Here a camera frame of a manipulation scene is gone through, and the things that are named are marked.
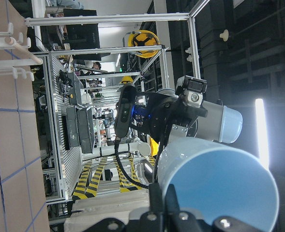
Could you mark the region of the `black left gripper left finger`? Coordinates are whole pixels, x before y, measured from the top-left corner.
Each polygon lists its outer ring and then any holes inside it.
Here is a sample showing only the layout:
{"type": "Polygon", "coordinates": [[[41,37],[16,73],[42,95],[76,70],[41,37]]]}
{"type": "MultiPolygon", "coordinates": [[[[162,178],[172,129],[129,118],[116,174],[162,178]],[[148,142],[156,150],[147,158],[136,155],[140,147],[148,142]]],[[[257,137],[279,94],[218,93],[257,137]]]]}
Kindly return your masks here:
{"type": "Polygon", "coordinates": [[[149,185],[150,211],[154,214],[162,213],[164,204],[162,199],[162,190],[159,183],[149,185]]]}

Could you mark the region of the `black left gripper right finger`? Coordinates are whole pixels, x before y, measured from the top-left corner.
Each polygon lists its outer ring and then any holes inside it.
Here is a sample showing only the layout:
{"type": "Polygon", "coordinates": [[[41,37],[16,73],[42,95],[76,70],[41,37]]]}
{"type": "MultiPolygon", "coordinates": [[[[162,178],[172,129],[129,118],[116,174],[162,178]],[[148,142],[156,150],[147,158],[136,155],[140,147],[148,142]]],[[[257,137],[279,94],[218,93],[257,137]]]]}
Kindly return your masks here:
{"type": "Polygon", "coordinates": [[[174,214],[178,214],[179,212],[180,206],[175,186],[173,184],[169,184],[165,195],[165,214],[170,217],[174,214]]]}

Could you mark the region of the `right arm gripper body black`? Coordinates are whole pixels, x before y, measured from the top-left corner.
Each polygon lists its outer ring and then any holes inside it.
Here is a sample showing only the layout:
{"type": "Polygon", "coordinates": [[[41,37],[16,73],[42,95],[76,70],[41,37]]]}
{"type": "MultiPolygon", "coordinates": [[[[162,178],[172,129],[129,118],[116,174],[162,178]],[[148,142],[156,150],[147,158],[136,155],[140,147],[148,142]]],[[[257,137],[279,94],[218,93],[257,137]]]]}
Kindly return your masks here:
{"type": "Polygon", "coordinates": [[[183,76],[177,81],[177,89],[161,89],[158,92],[138,92],[145,96],[145,106],[134,106],[130,128],[150,135],[156,142],[168,142],[173,127],[191,126],[198,129],[198,118],[206,117],[207,109],[203,107],[203,94],[207,90],[207,81],[191,76],[183,76]]]}

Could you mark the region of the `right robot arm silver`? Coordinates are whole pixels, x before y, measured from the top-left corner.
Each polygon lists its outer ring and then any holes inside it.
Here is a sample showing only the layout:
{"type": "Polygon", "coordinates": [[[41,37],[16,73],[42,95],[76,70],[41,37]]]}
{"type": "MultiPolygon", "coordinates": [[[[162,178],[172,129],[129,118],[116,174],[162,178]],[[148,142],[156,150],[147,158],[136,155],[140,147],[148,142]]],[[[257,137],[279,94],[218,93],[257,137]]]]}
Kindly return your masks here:
{"type": "Polygon", "coordinates": [[[145,93],[146,105],[136,105],[132,117],[137,130],[150,135],[159,146],[150,186],[150,203],[167,198],[197,209],[206,220],[234,214],[235,203],[211,180],[207,164],[238,138],[242,116],[233,109],[205,101],[207,82],[191,76],[177,81],[176,90],[145,93]]]}

